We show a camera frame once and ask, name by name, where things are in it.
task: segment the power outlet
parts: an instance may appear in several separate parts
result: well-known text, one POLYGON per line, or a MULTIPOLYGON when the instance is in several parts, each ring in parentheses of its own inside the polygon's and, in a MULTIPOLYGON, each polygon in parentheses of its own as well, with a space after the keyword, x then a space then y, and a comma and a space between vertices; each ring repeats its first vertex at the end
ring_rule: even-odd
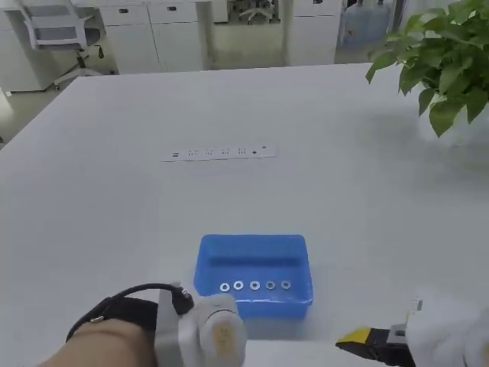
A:
POLYGON ((183 149, 165 154, 162 162, 214 161, 223 159, 270 158, 277 156, 277 149, 270 145, 236 148, 183 149))

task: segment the metal washer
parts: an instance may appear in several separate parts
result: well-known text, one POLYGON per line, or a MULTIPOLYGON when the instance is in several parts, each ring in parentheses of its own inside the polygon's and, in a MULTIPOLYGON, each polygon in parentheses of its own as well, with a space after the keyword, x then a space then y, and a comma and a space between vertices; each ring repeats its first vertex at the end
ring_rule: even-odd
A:
POLYGON ((280 286, 282 287, 282 289, 288 291, 290 289, 290 287, 292 287, 292 284, 289 282, 289 281, 283 281, 280 286))
POLYGON ((260 282, 259 281, 251 281, 250 282, 250 289, 252 291, 257 291, 260 289, 260 282))
POLYGON ((268 289, 269 291, 272 291, 273 289, 275 289, 275 282, 274 281, 268 281, 265 284, 265 288, 268 289))
POLYGON ((243 289, 244 286, 245 284, 242 281, 235 281, 235 283, 232 285, 232 287, 237 291, 243 289))
POLYGON ((231 286, 228 283, 222 283, 219 289, 221 290, 221 292, 229 292, 231 286))

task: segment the black cable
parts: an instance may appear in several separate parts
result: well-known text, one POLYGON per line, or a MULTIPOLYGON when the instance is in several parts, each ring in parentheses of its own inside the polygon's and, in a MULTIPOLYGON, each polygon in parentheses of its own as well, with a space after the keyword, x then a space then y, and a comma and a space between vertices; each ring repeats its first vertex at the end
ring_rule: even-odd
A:
POLYGON ((164 291, 170 291, 172 294, 172 305, 178 315, 184 315, 189 312, 193 308, 193 299, 192 296, 186 291, 185 288, 177 287, 171 284, 166 283, 148 283, 141 284, 135 287, 128 288, 122 292, 117 293, 112 297, 107 297, 102 302, 93 307, 89 312, 80 317, 78 321, 72 326, 68 335, 66 337, 66 341, 70 340, 73 334, 84 324, 93 320, 101 321, 104 320, 104 312, 113 306, 118 300, 125 298, 129 294, 133 294, 140 291, 146 291, 149 289, 161 289, 164 291))

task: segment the blue container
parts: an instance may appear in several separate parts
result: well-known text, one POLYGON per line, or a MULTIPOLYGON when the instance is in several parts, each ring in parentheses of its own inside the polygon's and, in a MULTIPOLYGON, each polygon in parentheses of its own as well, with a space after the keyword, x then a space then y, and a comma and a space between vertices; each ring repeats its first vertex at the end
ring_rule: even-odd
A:
POLYGON ((241 318, 304 318, 313 303, 313 283, 306 242, 301 235, 205 235, 200 242, 194 286, 201 296, 221 293, 231 286, 241 318), (240 291, 235 281, 243 281, 240 291), (250 289, 259 281, 260 289, 250 289), (265 284, 276 287, 268 290, 265 284), (282 281, 291 287, 284 290, 282 281))

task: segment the white chair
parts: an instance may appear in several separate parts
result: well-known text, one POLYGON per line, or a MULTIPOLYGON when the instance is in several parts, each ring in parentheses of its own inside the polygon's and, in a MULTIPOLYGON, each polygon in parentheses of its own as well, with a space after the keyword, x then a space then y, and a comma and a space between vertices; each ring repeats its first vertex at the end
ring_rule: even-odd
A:
POLYGON ((31 46, 35 50, 74 50, 79 69, 70 71, 54 81, 55 89, 60 83, 78 76, 102 75, 87 69, 80 51, 100 41, 102 32, 98 28, 87 27, 86 22, 95 17, 95 12, 83 16, 70 0, 50 0, 36 5, 39 0, 15 0, 24 17, 29 32, 31 46))
POLYGON ((267 19, 267 21, 271 21, 273 19, 274 6, 272 5, 271 1, 269 2, 268 0, 258 0, 256 1, 254 8, 243 11, 242 13, 240 13, 239 17, 241 18, 245 15, 248 15, 248 24, 251 24, 253 18, 259 14, 263 15, 267 19))

